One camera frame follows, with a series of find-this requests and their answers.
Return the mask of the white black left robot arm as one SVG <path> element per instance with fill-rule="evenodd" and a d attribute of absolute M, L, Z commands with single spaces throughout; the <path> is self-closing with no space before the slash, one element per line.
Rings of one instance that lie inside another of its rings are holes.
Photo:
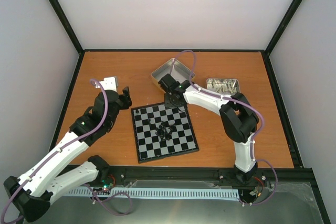
<path fill-rule="evenodd" d="M 122 94 L 102 90 L 94 105 L 76 119 L 63 139 L 33 168 L 19 177 L 9 176 L 4 181 L 9 202 L 19 210 L 19 219 L 34 222 L 68 191 L 96 181 L 108 185 L 109 164 L 99 155 L 64 174 L 61 171 L 99 138 L 109 133 L 120 110 L 132 105 L 129 88 Z"/>

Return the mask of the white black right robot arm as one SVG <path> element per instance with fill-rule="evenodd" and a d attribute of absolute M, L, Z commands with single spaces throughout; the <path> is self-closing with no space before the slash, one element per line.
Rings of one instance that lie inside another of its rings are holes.
<path fill-rule="evenodd" d="M 254 155 L 254 136 L 259 118 L 242 93 L 223 95 L 201 88 L 189 80 L 176 81 L 169 73 L 159 81 L 165 92 L 164 105 L 178 108 L 197 105 L 220 116 L 226 135 L 234 142 L 235 176 L 245 184 L 254 176 L 258 164 Z"/>

